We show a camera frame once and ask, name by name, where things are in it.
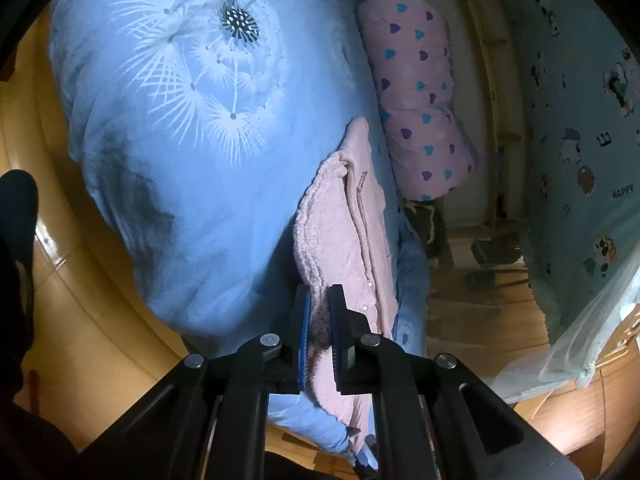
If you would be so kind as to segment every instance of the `pink pillow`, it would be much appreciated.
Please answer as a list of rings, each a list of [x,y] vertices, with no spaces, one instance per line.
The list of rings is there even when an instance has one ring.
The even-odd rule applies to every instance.
[[[447,23],[423,0],[367,0],[360,20],[398,189],[408,200],[443,196],[464,184],[477,160],[449,109]]]

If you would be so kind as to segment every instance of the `screw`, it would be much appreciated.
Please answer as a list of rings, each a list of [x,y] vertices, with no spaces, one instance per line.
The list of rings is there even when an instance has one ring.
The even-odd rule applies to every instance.
[[[264,334],[260,338],[260,343],[265,346],[276,346],[280,342],[280,336],[278,334]]]
[[[378,334],[364,334],[360,338],[360,342],[365,346],[378,346],[380,344],[380,336]]]
[[[451,354],[440,354],[436,357],[436,364],[445,370],[451,370],[458,364],[458,360]]]
[[[204,357],[200,354],[189,354],[184,358],[183,363],[189,368],[200,368],[204,364]]]

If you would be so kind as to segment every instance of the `person's leg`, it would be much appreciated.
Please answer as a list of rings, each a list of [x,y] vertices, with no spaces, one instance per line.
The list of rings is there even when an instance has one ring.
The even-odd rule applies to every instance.
[[[8,478],[58,479],[77,457],[50,422],[14,404],[22,359],[33,343],[33,239],[38,191],[24,171],[0,176],[0,471]]]
[[[20,364],[29,349],[25,314],[20,302],[20,278],[0,235],[0,410],[22,389]]]

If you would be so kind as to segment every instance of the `bed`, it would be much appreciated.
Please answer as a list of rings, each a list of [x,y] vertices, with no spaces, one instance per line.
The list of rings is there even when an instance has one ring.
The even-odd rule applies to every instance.
[[[300,282],[298,203],[358,116],[369,123],[383,190],[385,279],[399,303],[393,335],[424,351],[428,268],[399,211],[359,1],[50,6],[49,59],[70,156],[123,240],[142,300],[191,351],[233,352],[286,312]],[[269,416],[328,452],[347,452],[357,433],[309,392],[271,396]]]

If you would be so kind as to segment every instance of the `pink towel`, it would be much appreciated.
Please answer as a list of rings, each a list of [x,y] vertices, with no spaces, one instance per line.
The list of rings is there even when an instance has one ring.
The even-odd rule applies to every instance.
[[[370,396],[335,390],[327,291],[340,283],[347,307],[367,316],[372,332],[391,338],[398,312],[383,211],[385,196],[371,162],[369,125],[351,121],[340,150],[306,190],[293,231],[294,254],[311,289],[309,377],[320,405],[349,427],[359,452],[369,431]]]

